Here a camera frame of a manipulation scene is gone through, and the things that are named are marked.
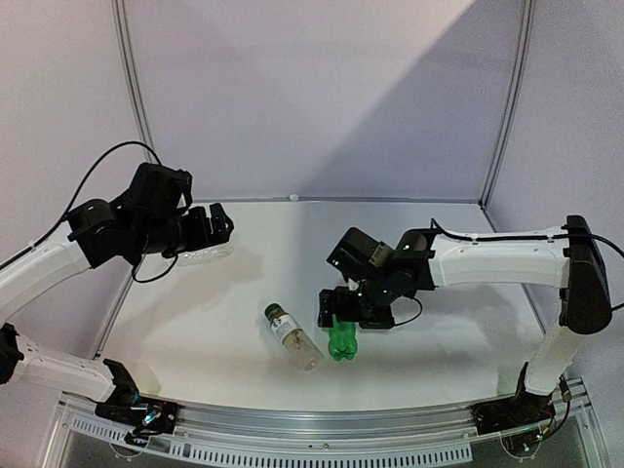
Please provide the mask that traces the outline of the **clear plastic bottle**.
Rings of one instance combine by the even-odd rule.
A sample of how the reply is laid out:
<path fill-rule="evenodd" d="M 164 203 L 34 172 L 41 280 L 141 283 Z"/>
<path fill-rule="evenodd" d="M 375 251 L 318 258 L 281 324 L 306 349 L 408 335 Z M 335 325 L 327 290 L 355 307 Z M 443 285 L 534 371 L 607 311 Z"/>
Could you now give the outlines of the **clear plastic bottle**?
<path fill-rule="evenodd" d="M 194 252 L 181 253 L 177 264 L 180 267 L 205 264 L 217 259 L 228 257 L 232 254 L 232 252 L 233 247 L 231 244 L 222 244 Z"/>

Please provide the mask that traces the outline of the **green plastic bottle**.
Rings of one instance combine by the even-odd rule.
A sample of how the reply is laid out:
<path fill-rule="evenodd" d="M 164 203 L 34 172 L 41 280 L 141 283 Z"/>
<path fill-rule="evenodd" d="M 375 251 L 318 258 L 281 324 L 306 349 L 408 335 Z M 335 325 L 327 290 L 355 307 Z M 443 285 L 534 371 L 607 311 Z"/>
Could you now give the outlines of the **green plastic bottle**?
<path fill-rule="evenodd" d="M 358 352 L 356 325 L 351 322 L 334 322 L 328 329 L 328 351 L 331 357 L 339 361 L 352 361 Z"/>

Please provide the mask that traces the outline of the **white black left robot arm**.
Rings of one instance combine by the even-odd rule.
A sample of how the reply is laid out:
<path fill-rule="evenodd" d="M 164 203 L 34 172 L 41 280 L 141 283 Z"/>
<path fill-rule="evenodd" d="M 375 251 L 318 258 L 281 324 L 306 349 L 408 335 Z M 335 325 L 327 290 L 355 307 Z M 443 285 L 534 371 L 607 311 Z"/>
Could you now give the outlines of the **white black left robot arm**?
<path fill-rule="evenodd" d="M 47 351 L 9 321 L 43 293 L 115 257 L 133 268 L 148 254 L 175 264 L 183 254 L 228 244 L 233 220 L 219 203 L 193 205 L 191 188 L 191 173 L 142 163 L 117 198 L 70 210 L 41 244 L 2 268 L 3 383 L 24 381 L 106 403 L 125 423 L 142 418 L 144 401 L 123 364 Z"/>

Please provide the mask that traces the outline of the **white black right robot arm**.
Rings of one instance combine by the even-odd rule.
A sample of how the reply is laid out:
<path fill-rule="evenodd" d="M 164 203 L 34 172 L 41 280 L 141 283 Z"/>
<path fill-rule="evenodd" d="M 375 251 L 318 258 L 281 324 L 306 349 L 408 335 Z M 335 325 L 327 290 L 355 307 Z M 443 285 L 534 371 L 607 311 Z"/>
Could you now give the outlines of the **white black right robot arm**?
<path fill-rule="evenodd" d="M 436 220 L 424 229 L 406 231 L 390 247 L 351 227 L 327 262 L 345 281 L 356 284 L 319 293 L 317 324 L 329 330 L 338 323 L 363 329 L 390 330 L 397 323 L 391 305 L 433 291 L 471 284 L 527 284 L 551 287 L 560 294 L 556 324 L 526 363 L 521 390 L 504 405 L 504 416 L 524 425 L 540 412 L 587 335 L 611 322 L 611 304 L 601 237 L 580 215 L 565 224 L 525 233 L 457 233 Z"/>

